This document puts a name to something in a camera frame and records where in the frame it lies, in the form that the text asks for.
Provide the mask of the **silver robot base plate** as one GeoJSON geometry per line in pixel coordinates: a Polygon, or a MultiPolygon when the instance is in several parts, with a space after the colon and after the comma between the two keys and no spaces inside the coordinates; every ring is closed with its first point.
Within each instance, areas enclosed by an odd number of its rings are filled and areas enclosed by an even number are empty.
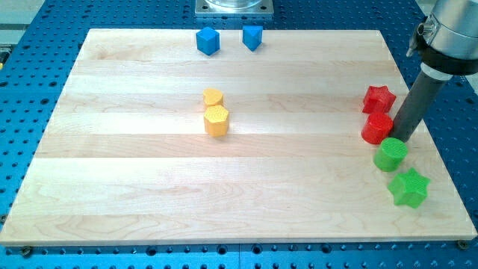
{"type": "Polygon", "coordinates": [[[195,14],[214,15],[265,15],[274,13],[273,0],[196,0],[195,14]]]}

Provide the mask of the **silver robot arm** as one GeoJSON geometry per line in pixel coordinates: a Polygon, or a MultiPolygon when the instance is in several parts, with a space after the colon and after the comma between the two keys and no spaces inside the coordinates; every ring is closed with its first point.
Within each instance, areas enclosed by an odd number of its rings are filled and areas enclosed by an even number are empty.
{"type": "Polygon", "coordinates": [[[437,0],[413,31],[415,52],[428,67],[450,75],[477,73],[477,0],[437,0]]]}

